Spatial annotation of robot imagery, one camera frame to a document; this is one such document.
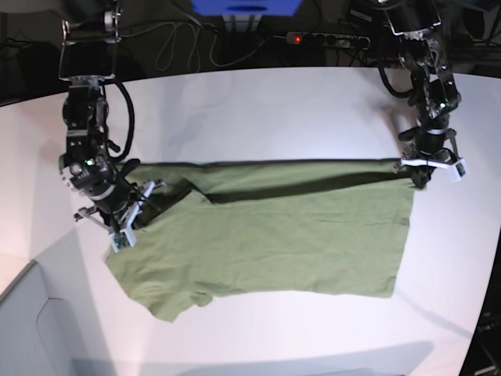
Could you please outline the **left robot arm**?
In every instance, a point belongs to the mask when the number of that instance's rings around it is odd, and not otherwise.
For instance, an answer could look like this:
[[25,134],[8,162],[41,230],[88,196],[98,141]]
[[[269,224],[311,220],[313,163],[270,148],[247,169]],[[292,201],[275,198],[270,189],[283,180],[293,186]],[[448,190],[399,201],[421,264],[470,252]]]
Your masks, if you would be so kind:
[[449,127],[449,119],[461,96],[442,48],[442,20],[435,3],[364,1],[363,5],[384,14],[391,33],[398,39],[400,64],[410,73],[411,89],[400,92],[391,86],[384,71],[384,34],[377,50],[382,82],[394,97],[406,99],[417,114],[416,125],[398,134],[398,139],[408,144],[398,167],[409,170],[419,190],[426,187],[438,168],[448,169],[460,179],[464,167],[460,165],[456,131]]

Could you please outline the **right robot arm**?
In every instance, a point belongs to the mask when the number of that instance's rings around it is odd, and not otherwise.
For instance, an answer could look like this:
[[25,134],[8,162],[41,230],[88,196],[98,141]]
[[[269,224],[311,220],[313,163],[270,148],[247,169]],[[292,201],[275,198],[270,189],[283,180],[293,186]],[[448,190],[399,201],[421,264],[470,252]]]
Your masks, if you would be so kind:
[[[59,157],[59,173],[73,191],[87,197],[90,208],[75,214],[76,220],[92,220],[114,236],[145,225],[142,206],[150,202],[144,186],[130,183],[127,176],[139,159],[129,158],[135,134],[132,98],[117,79],[117,50],[121,41],[118,1],[97,1],[81,20],[63,21],[63,48],[59,79],[68,83],[62,115],[66,150]],[[110,138],[106,84],[116,85],[124,98],[128,129],[123,146]]]

